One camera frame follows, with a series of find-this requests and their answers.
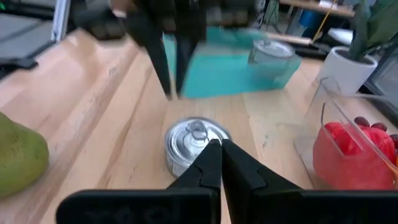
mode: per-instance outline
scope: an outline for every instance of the red grape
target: red grape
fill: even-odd
[[[398,149],[398,134],[391,134],[390,135],[392,141],[394,142],[394,146]]]
[[[354,122],[355,122],[357,125],[361,125],[361,126],[364,126],[364,127],[370,127],[369,121],[367,121],[366,118],[361,117],[361,116],[356,117],[356,118],[354,119]]]
[[[374,123],[374,124],[372,125],[372,128],[377,128],[377,129],[380,129],[380,130],[383,130],[383,131],[387,131],[386,125],[383,124],[383,123],[381,123],[381,122]]]

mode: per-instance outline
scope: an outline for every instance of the green pear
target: green pear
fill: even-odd
[[[25,189],[48,164],[43,136],[0,113],[0,197]]]

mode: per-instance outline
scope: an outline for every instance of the teal box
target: teal box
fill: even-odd
[[[190,61],[182,95],[206,98],[285,87],[299,68],[300,57],[248,64],[253,41],[266,38],[256,30],[208,28],[206,43],[197,47]],[[175,74],[174,38],[165,36],[164,45],[170,72]]]

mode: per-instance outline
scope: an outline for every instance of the green leaf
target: green leaf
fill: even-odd
[[[368,21],[368,47],[382,45],[398,33],[398,0],[378,0]]]
[[[355,12],[354,39],[349,48],[349,57],[351,60],[361,60],[368,46],[368,19],[371,17],[371,10],[366,0],[361,0]]]

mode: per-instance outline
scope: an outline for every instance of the silver tin can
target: silver tin can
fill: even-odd
[[[294,54],[294,49],[288,44],[274,40],[255,40],[248,63],[286,61]]]
[[[229,132],[207,118],[192,117],[175,123],[166,133],[166,165],[179,177],[212,139],[231,139]]]

